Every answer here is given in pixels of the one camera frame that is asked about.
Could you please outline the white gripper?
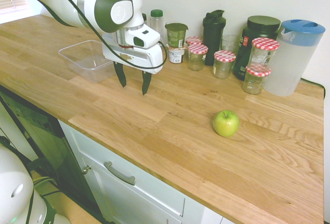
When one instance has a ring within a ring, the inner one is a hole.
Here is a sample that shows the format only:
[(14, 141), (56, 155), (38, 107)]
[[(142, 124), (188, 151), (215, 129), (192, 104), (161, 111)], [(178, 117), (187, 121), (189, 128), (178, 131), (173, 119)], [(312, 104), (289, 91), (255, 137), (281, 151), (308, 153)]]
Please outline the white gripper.
[(104, 57), (114, 62), (115, 73), (121, 86), (124, 88), (127, 84), (126, 76), (123, 71), (123, 64), (143, 70), (142, 94), (145, 95), (149, 89), (152, 74), (157, 74), (162, 69), (162, 66), (160, 66), (163, 63), (161, 46), (157, 43), (148, 49), (136, 46), (124, 48), (115, 41), (113, 33), (103, 33), (102, 37), (117, 55), (127, 61), (124, 62), (111, 52), (105, 44), (102, 45)]

